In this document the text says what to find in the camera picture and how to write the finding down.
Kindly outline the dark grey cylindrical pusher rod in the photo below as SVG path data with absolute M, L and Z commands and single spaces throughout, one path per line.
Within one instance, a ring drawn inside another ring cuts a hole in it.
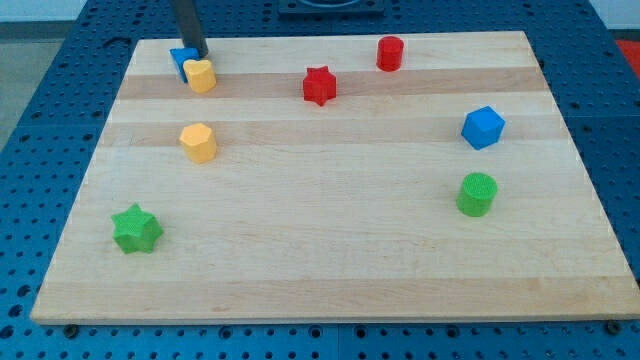
M 202 29 L 194 0 L 169 0 L 178 31 L 185 48 L 194 48 L 200 57 L 209 54 L 207 41 Z

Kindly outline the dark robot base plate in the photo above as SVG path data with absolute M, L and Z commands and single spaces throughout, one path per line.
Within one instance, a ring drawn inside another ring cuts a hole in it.
M 280 16 L 381 15 L 385 0 L 277 0 Z

